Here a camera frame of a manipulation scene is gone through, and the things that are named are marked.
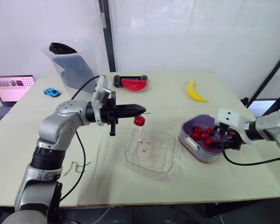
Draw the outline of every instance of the clear plastic container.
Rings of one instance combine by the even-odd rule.
[[[61,76],[63,84],[70,96],[85,84],[90,78],[98,75],[97,60],[93,46],[88,40],[74,39],[60,41],[73,48],[77,53],[58,55],[49,51],[49,46],[42,49],[47,55],[58,74]],[[92,81],[83,91],[79,93],[78,99],[91,101],[96,82]]]
[[[196,125],[200,126],[203,130],[206,128],[214,128],[215,119],[212,116],[202,114],[194,117],[191,120],[183,123],[180,133],[178,135],[179,142],[193,155],[196,159],[201,162],[214,162],[219,158],[222,153],[221,149],[218,148],[207,148],[203,140],[193,140],[190,135],[192,134],[192,128]],[[215,132],[215,135],[211,137],[213,141],[220,140],[219,132]]]
[[[173,166],[175,142],[171,133],[138,127],[125,150],[125,158],[133,171],[163,178]]]

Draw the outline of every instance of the toy banana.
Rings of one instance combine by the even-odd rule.
[[[202,98],[201,96],[199,96],[199,94],[195,91],[195,81],[194,80],[191,80],[189,83],[188,83],[188,86],[187,86],[187,93],[188,95],[193,99],[193,100],[196,100],[196,101],[201,101],[201,102],[208,102],[208,100]]]

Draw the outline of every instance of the black pole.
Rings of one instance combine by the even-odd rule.
[[[280,97],[275,101],[275,103],[263,114],[268,115],[270,113],[273,113],[275,111],[280,110]]]
[[[270,72],[270,74],[266,77],[266,79],[264,80],[264,82],[260,85],[260,87],[256,90],[256,92],[254,93],[254,95],[251,97],[250,101],[247,104],[247,107],[249,107],[254,100],[256,100],[256,98],[258,97],[258,95],[261,93],[261,91],[263,91],[263,89],[265,88],[265,86],[269,83],[269,81],[273,78],[273,76],[276,74],[276,72],[278,71],[278,69],[280,68],[280,60],[278,61],[278,63],[276,64],[276,66],[273,68],[273,70]]]
[[[106,26],[103,27],[105,45],[107,50],[107,57],[109,62],[110,72],[115,72],[115,59],[114,59],[114,50],[113,50],[113,41],[112,41],[112,31],[111,31],[111,22],[110,22],[110,13],[109,13],[109,2],[108,0],[98,0],[99,9],[101,16],[104,16]]]

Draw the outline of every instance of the blue toy car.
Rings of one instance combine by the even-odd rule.
[[[60,95],[60,92],[57,90],[54,90],[53,88],[47,88],[44,90],[44,93],[46,95],[49,95],[51,97],[58,97]]]

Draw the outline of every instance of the red cherry tomato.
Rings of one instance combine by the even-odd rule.
[[[206,145],[207,148],[212,148],[212,146],[210,146],[210,144],[213,142],[212,139],[205,139],[204,143]]]
[[[201,138],[202,139],[208,139],[210,137],[210,134],[208,134],[207,132],[202,132],[201,133]]]
[[[141,115],[135,117],[134,119],[134,124],[137,125],[137,126],[143,126],[145,123],[145,118],[142,117]]]
[[[215,134],[215,131],[214,131],[214,129],[212,129],[212,128],[207,128],[206,130],[205,130],[205,132],[207,132],[210,136],[213,136],[214,134]]]
[[[193,130],[193,132],[202,132],[202,128],[200,126],[198,126],[198,125],[194,126],[192,128],[192,130]]]
[[[201,135],[199,132],[193,132],[191,134],[191,138],[194,139],[194,140],[200,140],[201,139]]]

